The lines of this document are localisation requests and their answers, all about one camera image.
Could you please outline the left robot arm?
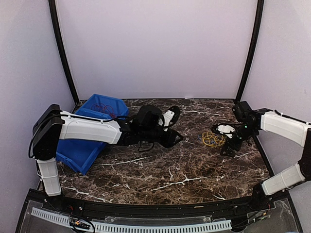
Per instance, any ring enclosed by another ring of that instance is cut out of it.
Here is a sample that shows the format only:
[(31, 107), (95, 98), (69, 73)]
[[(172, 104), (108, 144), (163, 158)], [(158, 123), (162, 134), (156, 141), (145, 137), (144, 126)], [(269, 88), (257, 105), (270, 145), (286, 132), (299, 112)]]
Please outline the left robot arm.
[(50, 205), (59, 212), (69, 207), (68, 200), (61, 195), (56, 165), (59, 140), (82, 139), (118, 146), (148, 142), (172, 148), (184, 139), (172, 129), (179, 116), (178, 106), (163, 113), (153, 105), (144, 105), (133, 116), (100, 119), (62, 111), (58, 104), (50, 105), (34, 125), (28, 147), (28, 156), (37, 162)]

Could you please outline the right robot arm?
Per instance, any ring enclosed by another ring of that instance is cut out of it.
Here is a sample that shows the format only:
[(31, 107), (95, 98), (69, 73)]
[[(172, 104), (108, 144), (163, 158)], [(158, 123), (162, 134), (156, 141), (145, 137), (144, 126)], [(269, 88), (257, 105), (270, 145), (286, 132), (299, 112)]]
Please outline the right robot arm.
[(311, 191), (311, 124), (277, 110), (235, 106), (237, 123), (219, 123), (217, 134), (226, 138), (221, 155), (233, 156), (252, 136), (262, 143), (275, 175), (257, 183), (248, 207), (259, 210), (267, 197), (289, 191), (292, 196), (306, 197)]

